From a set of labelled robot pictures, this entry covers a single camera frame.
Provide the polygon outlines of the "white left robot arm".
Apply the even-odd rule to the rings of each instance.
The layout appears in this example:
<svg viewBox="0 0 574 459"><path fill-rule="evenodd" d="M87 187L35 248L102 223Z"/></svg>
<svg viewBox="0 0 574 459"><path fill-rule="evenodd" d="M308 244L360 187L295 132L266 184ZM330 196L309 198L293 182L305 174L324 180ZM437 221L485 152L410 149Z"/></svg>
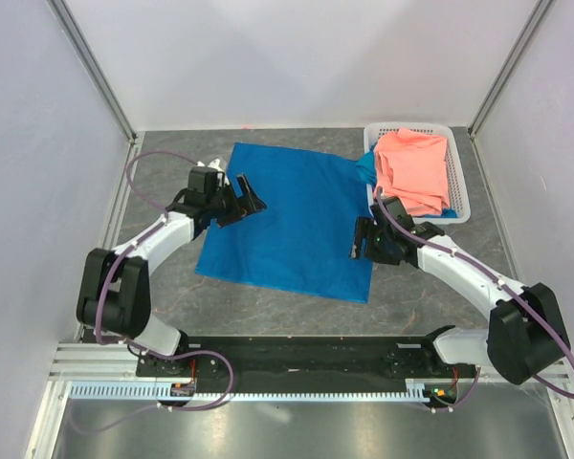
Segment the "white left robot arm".
<svg viewBox="0 0 574 459"><path fill-rule="evenodd" d="M196 165L150 227L111 250L88 253L77 320L93 329L98 344L123 341L158 356L168 375L183 375L191 362L188 335L152 312L150 277L212 223L224 228L266 208L246 175L232 181L217 166Z"/></svg>

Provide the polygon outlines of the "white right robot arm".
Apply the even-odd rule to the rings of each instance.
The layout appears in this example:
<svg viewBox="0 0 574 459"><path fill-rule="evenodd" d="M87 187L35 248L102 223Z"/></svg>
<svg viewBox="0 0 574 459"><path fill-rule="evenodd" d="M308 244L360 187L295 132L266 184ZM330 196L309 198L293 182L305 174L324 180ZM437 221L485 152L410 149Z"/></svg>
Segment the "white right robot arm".
<svg viewBox="0 0 574 459"><path fill-rule="evenodd" d="M526 286L461 249L430 222L417 224L397 198L375 202L355 223L354 259L398 266L408 263L444 282L486 319L483 330L446 326L428 335L421 369L441 376L453 364L491 366L520 385L564 358L570 348L553 291Z"/></svg>

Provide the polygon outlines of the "blue satin napkin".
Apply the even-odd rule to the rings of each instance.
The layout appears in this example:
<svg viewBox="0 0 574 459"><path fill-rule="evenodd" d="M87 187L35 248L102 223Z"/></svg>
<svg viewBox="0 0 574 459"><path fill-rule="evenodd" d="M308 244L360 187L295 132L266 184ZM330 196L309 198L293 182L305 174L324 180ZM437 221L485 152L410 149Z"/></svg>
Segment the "blue satin napkin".
<svg viewBox="0 0 574 459"><path fill-rule="evenodd" d="M372 264L354 259L356 220L369 213L356 163L337 155L238 142L228 177L243 174L266 209L211 225L195 268L216 279L366 303Z"/></svg>

